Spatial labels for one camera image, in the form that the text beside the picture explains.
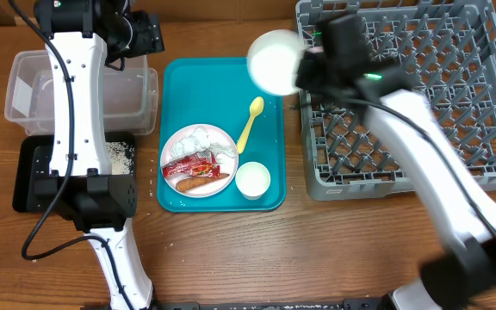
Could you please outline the white bowl with rice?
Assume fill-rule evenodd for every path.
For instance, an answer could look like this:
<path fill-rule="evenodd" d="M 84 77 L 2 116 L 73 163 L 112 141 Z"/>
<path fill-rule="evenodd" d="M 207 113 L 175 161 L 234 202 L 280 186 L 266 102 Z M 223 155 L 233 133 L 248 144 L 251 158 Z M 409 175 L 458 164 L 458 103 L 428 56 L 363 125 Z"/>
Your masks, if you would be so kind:
<path fill-rule="evenodd" d="M 299 91 L 295 86 L 305 45 L 298 34 L 277 29 L 262 34 L 251 44 L 247 66 L 252 82 L 273 96 L 289 96 Z"/>

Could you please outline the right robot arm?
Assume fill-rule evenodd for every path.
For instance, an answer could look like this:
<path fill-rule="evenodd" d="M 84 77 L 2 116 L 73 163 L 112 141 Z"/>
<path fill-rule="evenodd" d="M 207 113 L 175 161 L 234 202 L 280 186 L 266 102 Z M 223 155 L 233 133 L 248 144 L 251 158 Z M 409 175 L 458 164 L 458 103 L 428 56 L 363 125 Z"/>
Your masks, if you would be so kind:
<path fill-rule="evenodd" d="M 354 14 L 316 24 L 296 85 L 357 111 L 394 155 L 437 229 L 444 252 L 418 279 L 385 295 L 384 309 L 463 309 L 496 287 L 496 202 L 481 188 L 437 124 L 427 99 L 394 60 L 374 61 Z"/>

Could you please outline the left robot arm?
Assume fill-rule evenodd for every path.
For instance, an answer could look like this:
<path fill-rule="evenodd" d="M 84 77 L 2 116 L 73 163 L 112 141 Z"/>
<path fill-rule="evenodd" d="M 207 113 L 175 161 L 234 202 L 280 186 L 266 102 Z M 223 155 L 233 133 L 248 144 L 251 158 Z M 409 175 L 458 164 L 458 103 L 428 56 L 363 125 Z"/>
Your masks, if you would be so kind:
<path fill-rule="evenodd" d="M 103 71 L 115 61 L 164 50 L 158 17 L 133 11 L 132 1 L 38 1 L 29 19 L 10 6 L 45 42 L 53 74 L 54 134 L 48 174 L 34 193 L 50 202 L 27 236 L 21 255 L 49 257 L 87 241 L 110 292 L 111 309 L 156 309 L 158 298 L 133 235 L 138 192 L 133 175 L 115 175 L 103 124 Z M 82 234 L 40 254 L 28 251 L 51 213 Z"/>

